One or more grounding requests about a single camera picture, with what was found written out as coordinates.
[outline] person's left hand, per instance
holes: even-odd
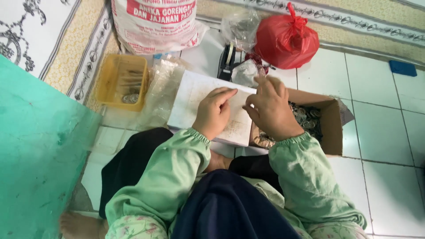
[[[211,91],[198,106],[196,120],[192,125],[196,131],[208,140],[219,135],[230,118],[230,105],[228,99],[232,98],[238,89],[221,87]]]

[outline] bare foot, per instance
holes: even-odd
[[[229,169],[230,162],[233,158],[225,157],[224,155],[218,154],[212,150],[211,152],[211,160],[208,167],[205,169],[205,173],[209,173],[216,169]]]
[[[105,239],[109,229],[106,220],[73,212],[62,213],[59,226],[65,239]]]

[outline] white cardboard box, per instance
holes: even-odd
[[[252,120],[242,106],[245,105],[247,97],[255,94],[257,90],[198,73],[184,71],[167,123],[168,127],[171,129],[190,128],[196,119],[200,101],[213,89],[219,87],[236,88],[238,92],[229,100],[230,120],[214,141],[246,147],[249,143]]]

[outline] green sleeve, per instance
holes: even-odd
[[[364,215],[341,191],[319,142],[309,133],[277,143],[269,158],[279,176],[285,208],[306,228],[325,222],[354,222],[366,228]]]
[[[196,175],[210,163],[210,145],[205,136],[189,128],[158,146],[139,182],[120,189],[107,203],[109,225],[127,215],[148,216],[168,229]]]

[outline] red plastic bag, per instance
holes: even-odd
[[[271,16],[261,21],[257,30],[255,52],[280,69],[299,68],[309,62],[319,49],[317,32],[306,26],[307,18],[291,15]]]

